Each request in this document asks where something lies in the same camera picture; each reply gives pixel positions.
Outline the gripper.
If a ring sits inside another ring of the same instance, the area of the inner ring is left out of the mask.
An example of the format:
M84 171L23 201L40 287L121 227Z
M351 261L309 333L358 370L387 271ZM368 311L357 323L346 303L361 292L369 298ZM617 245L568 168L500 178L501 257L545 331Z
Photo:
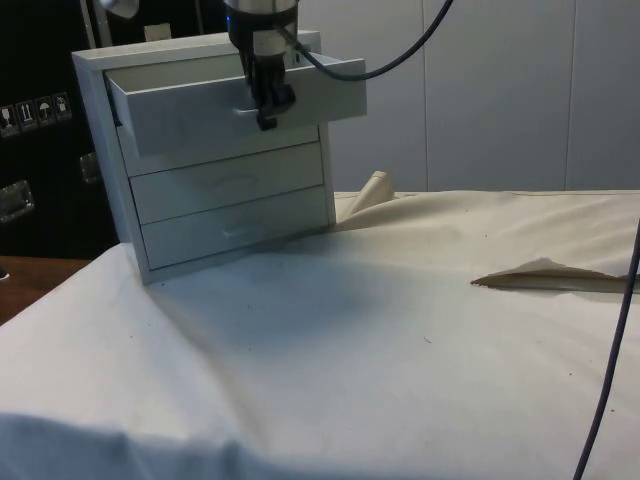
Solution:
M297 9L279 12L247 12L227 9L228 34L242 54L247 85L257 109L256 121L262 131L278 126L278 116L296 102L295 92L285 79L284 56L287 42L276 27L296 35ZM276 55L260 57L254 55Z

